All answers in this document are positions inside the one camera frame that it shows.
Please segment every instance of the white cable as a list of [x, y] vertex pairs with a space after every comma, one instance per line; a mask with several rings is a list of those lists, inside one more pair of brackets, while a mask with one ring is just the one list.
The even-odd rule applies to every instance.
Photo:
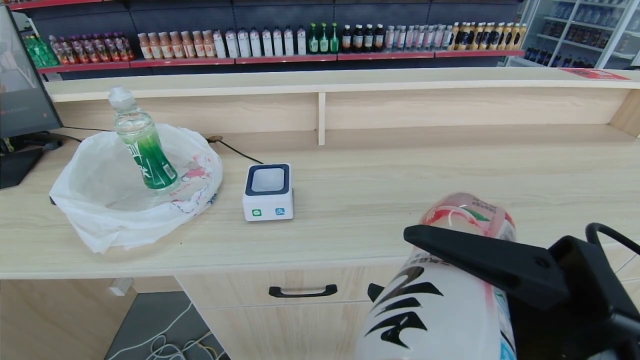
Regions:
[[[107, 360], [114, 360], [118, 355], [120, 355], [121, 353], [128, 351], [128, 350], [132, 350], [134, 348], [138, 348], [141, 347], [142, 345], [151, 342], [151, 346], [150, 346], [150, 351], [151, 354], [147, 357], [146, 360], [158, 360], [158, 359], [166, 359], [166, 360], [187, 360], [187, 358], [184, 355], [184, 352], [189, 350], [193, 345], [196, 345], [198, 343], [200, 343], [204, 338], [208, 337], [209, 335], [211, 335], [211, 331], [207, 332], [206, 334], [204, 334], [200, 339], [197, 340], [189, 340], [187, 341], [186, 344], [184, 344], [184, 346], [182, 347], [182, 349], [178, 348], [177, 346], [175, 346], [174, 344], [167, 344], [166, 343], [166, 336], [164, 335], [167, 331], [169, 331], [169, 329], [171, 329], [171, 327], [178, 322], [178, 320], [180, 320], [180, 318], [182, 317], [182, 315], [186, 314], [190, 309], [191, 306], [193, 305], [193, 303], [190, 303], [189, 306], [187, 307], [187, 309], [185, 311], [183, 311], [180, 315], [178, 315], [178, 317], [175, 318], [175, 320], [169, 324], [169, 326], [167, 326], [167, 328], [163, 331], [161, 331], [159, 334], [153, 336], [152, 338], [149, 338], [147, 341], [144, 341], [143, 343], [139, 343], [135, 346], [132, 347], [128, 347], [128, 348], [123, 348], [120, 351], [118, 351], [117, 353], [115, 353], [114, 356], [111, 356], [109, 359]], [[154, 344], [156, 343], [156, 340], [158, 339], [162, 339], [163, 340], [163, 344], [154, 350]], [[166, 355], [160, 355], [160, 353], [166, 349], [166, 348], [172, 348], [175, 350], [175, 352], [171, 353], [171, 354], [166, 354]], [[203, 349], [207, 352], [207, 354], [209, 355], [209, 357], [213, 360], [213, 356], [211, 355], [211, 353], [207, 350], [207, 349]]]

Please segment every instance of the black handle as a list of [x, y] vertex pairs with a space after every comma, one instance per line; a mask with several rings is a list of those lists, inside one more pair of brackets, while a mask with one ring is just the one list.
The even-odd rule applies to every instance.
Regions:
[[324, 287], [324, 291], [315, 294], [283, 294], [282, 288], [279, 286], [271, 286], [269, 288], [269, 295], [272, 297], [322, 297], [330, 296], [338, 292], [338, 286], [336, 284], [329, 284]]

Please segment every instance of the wooden shelf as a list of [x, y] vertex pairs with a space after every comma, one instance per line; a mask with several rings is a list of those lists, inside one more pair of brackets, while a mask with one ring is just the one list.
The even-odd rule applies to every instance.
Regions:
[[24, 10], [33, 8], [44, 8], [46, 6], [72, 5], [84, 3], [101, 3], [103, 0], [34, 0], [23, 3], [9, 4], [10, 10]]

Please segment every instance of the bottle label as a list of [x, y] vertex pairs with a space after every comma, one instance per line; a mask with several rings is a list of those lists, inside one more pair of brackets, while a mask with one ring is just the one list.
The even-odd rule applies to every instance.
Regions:
[[172, 59], [173, 58], [173, 48], [171, 47], [171, 45], [162, 46], [162, 54], [164, 55], [164, 58]]

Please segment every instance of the green glass bottle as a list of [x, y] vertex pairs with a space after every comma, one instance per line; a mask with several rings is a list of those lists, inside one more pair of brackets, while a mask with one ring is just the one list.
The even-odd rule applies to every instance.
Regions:
[[338, 48], [340, 47], [340, 42], [338, 41], [338, 24], [335, 22], [331, 24], [333, 28], [333, 35], [331, 36], [331, 40], [329, 41], [329, 49], [332, 54], [338, 53]]
[[318, 37], [316, 36], [316, 24], [311, 23], [311, 32], [309, 34], [309, 53], [318, 53]]
[[320, 53], [326, 54], [329, 52], [329, 38], [326, 37], [326, 24], [323, 22], [320, 24], [322, 26], [322, 37], [320, 38]]

